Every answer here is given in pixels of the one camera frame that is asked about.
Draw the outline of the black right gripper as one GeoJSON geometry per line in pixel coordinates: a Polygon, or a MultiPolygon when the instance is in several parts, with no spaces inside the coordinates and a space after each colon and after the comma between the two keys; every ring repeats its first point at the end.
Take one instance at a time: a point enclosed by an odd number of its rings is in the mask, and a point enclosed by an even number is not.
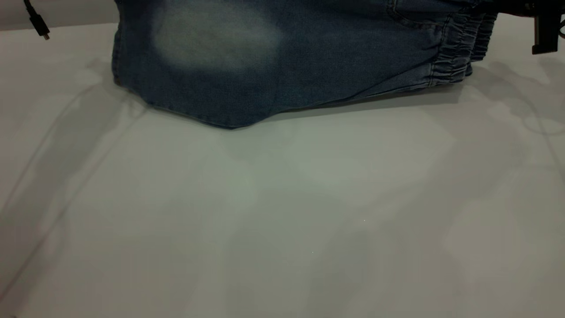
{"type": "Polygon", "coordinates": [[[497,11],[514,16],[533,16],[535,44],[533,55],[558,51],[559,39],[564,38],[565,2],[563,0],[497,0],[497,11]]]}

